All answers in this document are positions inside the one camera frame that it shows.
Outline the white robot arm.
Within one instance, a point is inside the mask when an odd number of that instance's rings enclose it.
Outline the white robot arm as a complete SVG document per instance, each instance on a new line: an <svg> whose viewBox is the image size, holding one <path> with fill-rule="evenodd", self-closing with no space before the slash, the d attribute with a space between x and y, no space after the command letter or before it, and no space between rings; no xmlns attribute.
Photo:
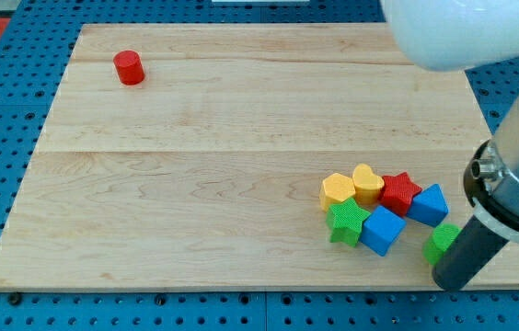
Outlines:
<svg viewBox="0 0 519 331"><path fill-rule="evenodd" d="M519 57L519 1L384 1L405 55L431 71L464 70ZM473 162L489 172L469 196L492 216L489 228L519 243L519 96Z"/></svg>

